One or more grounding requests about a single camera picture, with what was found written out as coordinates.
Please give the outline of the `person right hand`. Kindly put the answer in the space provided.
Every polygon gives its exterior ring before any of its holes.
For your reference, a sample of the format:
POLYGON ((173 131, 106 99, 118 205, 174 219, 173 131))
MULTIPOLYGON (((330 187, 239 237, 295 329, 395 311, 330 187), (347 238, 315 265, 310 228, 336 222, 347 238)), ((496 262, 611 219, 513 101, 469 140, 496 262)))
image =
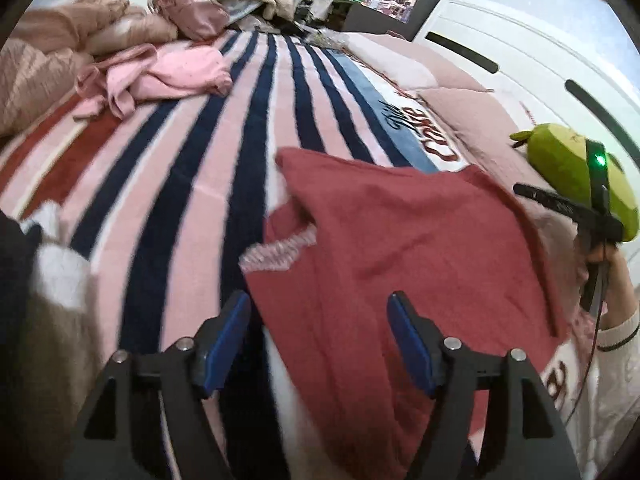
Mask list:
POLYGON ((610 265, 605 295, 606 312, 602 315, 600 327, 610 330, 622 325, 638 311, 638 300, 624 254, 613 245, 599 244, 588 254, 586 261, 606 261, 610 265))

